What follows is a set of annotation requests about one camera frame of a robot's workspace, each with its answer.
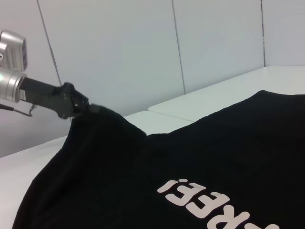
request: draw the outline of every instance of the white table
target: white table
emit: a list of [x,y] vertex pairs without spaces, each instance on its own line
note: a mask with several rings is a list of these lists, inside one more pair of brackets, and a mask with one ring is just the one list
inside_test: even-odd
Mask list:
[[[169,133],[192,122],[149,111],[125,117],[146,134]],[[66,137],[0,158],[0,229],[11,229],[32,180],[61,149]]]
[[241,102],[260,90],[305,94],[305,67],[261,68],[152,106],[149,111],[195,122]]

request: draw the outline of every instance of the black t-shirt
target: black t-shirt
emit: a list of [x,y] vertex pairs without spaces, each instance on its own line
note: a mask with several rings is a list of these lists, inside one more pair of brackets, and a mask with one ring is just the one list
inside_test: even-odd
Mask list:
[[305,227],[305,95],[260,91],[170,134],[75,118],[14,229]]

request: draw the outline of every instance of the black cable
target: black cable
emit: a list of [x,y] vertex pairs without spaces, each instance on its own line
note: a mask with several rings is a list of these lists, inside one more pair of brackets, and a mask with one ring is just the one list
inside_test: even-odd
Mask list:
[[15,112],[17,112],[17,113],[19,113],[19,114],[22,114],[22,115],[25,115],[25,116],[28,116],[28,117],[33,117],[32,111],[33,111],[35,108],[36,108],[36,105],[32,105],[32,106],[30,107],[29,113],[27,114],[27,113],[25,113],[25,112],[23,112],[23,111],[16,110],[14,107],[6,106],[6,105],[3,105],[3,104],[0,104],[0,109],[2,109],[2,110],[15,111]]

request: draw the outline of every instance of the cloth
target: cloth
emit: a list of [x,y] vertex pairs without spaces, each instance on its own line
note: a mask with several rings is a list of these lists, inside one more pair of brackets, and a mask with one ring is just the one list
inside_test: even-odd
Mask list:
[[106,108],[73,120],[14,229],[305,226],[305,95],[260,91],[170,134]]

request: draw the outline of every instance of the white wall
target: white wall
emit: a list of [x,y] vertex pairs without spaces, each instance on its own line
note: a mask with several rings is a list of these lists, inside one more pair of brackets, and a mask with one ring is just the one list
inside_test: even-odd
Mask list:
[[260,0],[173,0],[186,92],[264,66]]
[[266,65],[305,65],[305,1],[263,0]]
[[63,82],[129,115],[183,95],[171,0],[40,1]]
[[[0,28],[27,38],[28,77],[59,85],[36,0],[0,0]],[[30,104],[0,103],[28,111]],[[70,122],[53,111],[37,108],[34,117],[0,110],[0,157],[65,136]]]

